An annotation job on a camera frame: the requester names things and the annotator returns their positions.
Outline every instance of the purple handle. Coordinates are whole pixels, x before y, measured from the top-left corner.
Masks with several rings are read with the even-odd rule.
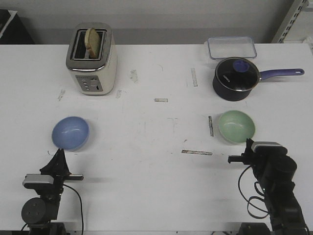
[[[261,78],[260,80],[263,81],[268,79],[269,77],[274,76],[295,76],[295,75],[303,75],[303,69],[288,69],[288,70],[267,70],[260,72]]]

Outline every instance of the scuff mark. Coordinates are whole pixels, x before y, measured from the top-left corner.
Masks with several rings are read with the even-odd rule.
[[[59,94],[59,97],[58,97],[58,100],[60,101],[63,97],[63,95],[65,94],[65,90],[61,90],[60,94]]]
[[[122,95],[122,90],[118,90],[117,93],[116,93],[116,98],[120,98]]]
[[[157,65],[159,65],[159,64],[157,64]],[[162,65],[159,65],[161,68],[162,68],[162,71],[163,71],[163,66]]]
[[[131,79],[134,83],[138,83],[137,70],[132,70],[132,71],[131,71],[130,79]]]
[[[193,150],[182,150],[181,153],[200,154],[200,155],[212,155],[211,152],[193,151]]]
[[[183,149],[186,149],[186,147],[185,147],[186,142],[187,142],[187,139],[185,139],[184,142],[182,143]]]
[[[167,119],[172,120],[172,122],[173,122],[173,133],[175,133],[175,125],[177,125],[176,120],[178,120],[178,118],[170,118],[170,117],[168,117]]]
[[[155,102],[168,102],[168,98],[155,98]]]
[[[141,123],[138,123],[138,126],[137,126],[137,133],[138,133],[138,134],[140,134],[140,133],[141,133],[141,130],[140,130],[140,129],[141,129],[141,127],[140,127],[140,125],[141,125]]]

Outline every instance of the black saucepan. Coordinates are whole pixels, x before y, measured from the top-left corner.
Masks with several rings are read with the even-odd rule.
[[[229,101],[238,101],[246,98],[259,81],[274,76],[303,74],[303,69],[259,72],[258,68],[245,58],[229,57],[217,64],[213,79],[213,88],[221,98]]]

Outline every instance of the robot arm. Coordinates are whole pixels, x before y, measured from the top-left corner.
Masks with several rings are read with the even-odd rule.
[[[241,156],[229,156],[228,162],[251,165],[263,190],[264,202],[276,235],[307,235],[308,227],[293,194],[295,184],[291,181],[297,165],[286,154],[287,149],[278,143],[248,139],[245,152]]]
[[[41,174],[27,174],[23,186],[34,189],[40,197],[28,200],[22,208],[22,219],[30,228],[29,235],[63,235],[63,223],[51,223],[57,219],[63,183],[65,180],[83,180],[83,175],[70,173],[63,149],[58,149]]]

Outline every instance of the bowl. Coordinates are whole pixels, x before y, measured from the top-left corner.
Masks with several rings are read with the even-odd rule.
[[[81,117],[66,117],[52,131],[52,141],[58,148],[74,151],[82,147],[89,136],[89,126]]]
[[[238,110],[231,110],[220,116],[219,131],[227,141],[243,143],[253,137],[255,125],[247,114]]]

